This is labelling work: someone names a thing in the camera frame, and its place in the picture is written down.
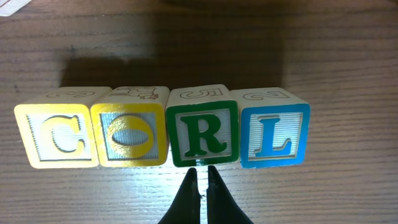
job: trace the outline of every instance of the block front face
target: block front face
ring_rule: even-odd
[[[303,162],[308,104],[245,108],[241,115],[241,163],[245,168]]]
[[[100,103],[91,108],[99,161],[107,167],[157,166],[167,158],[164,109],[158,103]]]
[[[19,105],[15,114],[33,167],[98,165],[90,112],[85,105]]]
[[[219,101],[167,108],[174,164],[178,167],[238,159],[238,108]]]

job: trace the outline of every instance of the wood grain surface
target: wood grain surface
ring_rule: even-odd
[[[35,170],[18,103],[59,86],[214,83],[281,86],[312,107],[301,166],[217,166],[254,223],[398,223],[397,59],[394,1],[33,0],[0,18],[0,223],[157,223],[187,171],[170,155]]]

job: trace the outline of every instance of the blue border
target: blue border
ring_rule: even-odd
[[[250,116],[252,114],[276,114],[302,112],[303,120],[300,130],[300,141],[295,159],[269,159],[264,161],[249,161],[249,130]],[[311,107],[308,104],[263,106],[257,108],[245,108],[241,115],[241,165],[243,168],[261,168],[275,166],[289,166],[300,164],[304,161],[305,148],[307,146],[308,125],[310,123]]]

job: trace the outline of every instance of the alphabet block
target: alphabet block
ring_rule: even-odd
[[[168,97],[164,86],[119,87],[91,107],[102,166],[157,166],[166,161]]]
[[[177,167],[238,159],[238,105],[224,85],[172,90],[166,118]]]
[[[241,164],[244,168],[304,161],[310,105],[281,88],[233,90],[241,112]]]
[[[14,109],[32,167],[94,167],[98,155],[90,106],[110,87],[62,87]]]

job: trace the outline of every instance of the block top face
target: block top face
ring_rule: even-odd
[[[279,87],[232,90],[229,94],[238,102],[240,110],[260,106],[308,104]]]
[[[107,86],[61,87],[22,104],[82,104],[90,106],[111,91]]]
[[[179,88],[170,92],[167,107],[233,100],[222,84]]]
[[[169,98],[166,86],[122,86],[105,95],[97,103],[160,103],[166,105]]]

